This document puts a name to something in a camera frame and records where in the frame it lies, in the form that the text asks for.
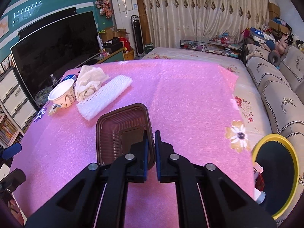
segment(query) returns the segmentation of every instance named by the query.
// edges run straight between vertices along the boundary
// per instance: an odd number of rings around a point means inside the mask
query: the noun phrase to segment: beige curtain
[[[187,36],[211,39],[228,32],[239,42],[247,27],[263,27],[268,0],[144,0],[155,47],[179,48]]]

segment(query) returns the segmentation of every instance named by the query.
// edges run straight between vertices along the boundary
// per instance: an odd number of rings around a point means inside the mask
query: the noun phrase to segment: plastic bottle
[[[53,84],[54,84],[54,87],[58,85],[57,79],[56,79],[55,76],[53,76],[53,74],[51,74],[51,80],[52,80],[52,82],[53,82]]]

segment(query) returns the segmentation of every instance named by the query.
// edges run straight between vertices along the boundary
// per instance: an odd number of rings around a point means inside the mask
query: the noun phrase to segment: pink tablecloth
[[[231,102],[236,75],[216,64],[185,60],[138,60],[96,67],[112,78],[130,76],[133,83],[90,122],[73,104],[53,116],[46,112],[30,125],[11,168],[22,169],[26,175],[26,182],[14,192],[26,216],[89,163],[97,162],[97,119],[133,103],[147,106],[153,131],[159,129],[162,140],[172,144],[176,153],[195,164],[214,163],[253,196],[251,154],[232,149],[233,140],[225,137],[226,127],[241,120]],[[125,227],[178,227],[174,184],[158,183],[155,167],[145,184],[129,185]]]

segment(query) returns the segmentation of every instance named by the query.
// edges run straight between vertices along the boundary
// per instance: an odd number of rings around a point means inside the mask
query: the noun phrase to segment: yellow rim
[[[269,134],[266,135],[265,137],[263,137],[254,147],[254,149],[252,150],[252,161],[255,162],[256,158],[257,158],[257,154],[260,150],[260,148],[262,147],[262,145],[264,145],[265,143],[269,142],[269,141],[277,141],[279,143],[281,143],[283,146],[286,147],[286,149],[288,150],[288,152],[290,153],[292,160],[293,160],[293,164],[294,164],[294,179],[293,179],[293,185],[292,185],[292,189],[291,189],[291,193],[286,201],[286,203],[284,204],[284,206],[277,212],[275,213],[272,217],[273,219],[277,219],[278,217],[280,217],[288,208],[288,206],[290,205],[294,195],[295,195],[295,191],[297,189],[298,186],[298,176],[299,176],[299,162],[298,162],[298,157],[297,154],[293,148],[293,146],[291,145],[291,143],[283,136],[279,135],[279,134]]]

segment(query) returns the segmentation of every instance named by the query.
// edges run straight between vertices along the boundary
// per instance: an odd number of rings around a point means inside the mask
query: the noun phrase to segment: black television
[[[50,14],[46,17],[43,17],[42,19],[35,21],[34,23],[28,25],[27,27],[23,28],[18,32],[19,39],[24,39],[27,35],[31,34],[34,31],[37,31],[38,29],[53,23],[57,20],[69,17],[71,15],[77,14],[76,7],[67,8],[61,11],[58,11],[56,13]]]
[[[99,53],[93,12],[55,21],[29,34],[12,48],[16,68],[32,98],[63,74]]]

